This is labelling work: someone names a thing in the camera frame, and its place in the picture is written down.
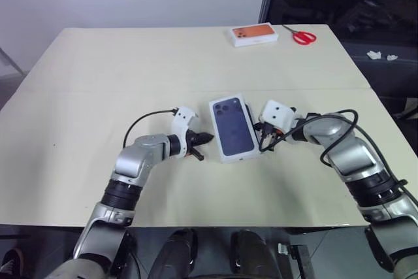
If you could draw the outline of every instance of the scissors handle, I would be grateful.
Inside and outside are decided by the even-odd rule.
[[[299,32],[293,33],[292,36],[295,42],[297,42],[300,45],[308,45],[311,42],[316,41],[316,36],[308,32],[299,31]]]

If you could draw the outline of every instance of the red scissors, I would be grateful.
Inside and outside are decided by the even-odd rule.
[[[286,25],[283,25],[283,27],[292,32],[293,40],[295,40],[295,42],[297,42],[300,45],[309,45],[311,42],[316,41],[316,36],[312,33],[295,31],[294,29],[291,29]]]

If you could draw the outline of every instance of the phone image on box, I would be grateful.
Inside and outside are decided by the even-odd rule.
[[[259,154],[246,105],[239,95],[212,101],[210,110],[222,161],[240,160]]]

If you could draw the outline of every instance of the orange phone box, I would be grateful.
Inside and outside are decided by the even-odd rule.
[[[229,33],[235,47],[275,42],[279,37],[270,23],[234,27]]]

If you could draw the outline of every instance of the shoe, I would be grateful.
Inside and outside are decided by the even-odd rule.
[[[6,252],[1,262],[0,272],[13,276],[22,276],[24,272],[24,256],[18,248]]]
[[[170,236],[169,240],[184,241],[187,244],[187,246],[189,246],[189,249],[190,249],[189,265],[190,265],[190,272],[192,272],[193,269],[195,268],[197,250],[199,247],[196,230],[189,229],[189,228],[177,230]]]

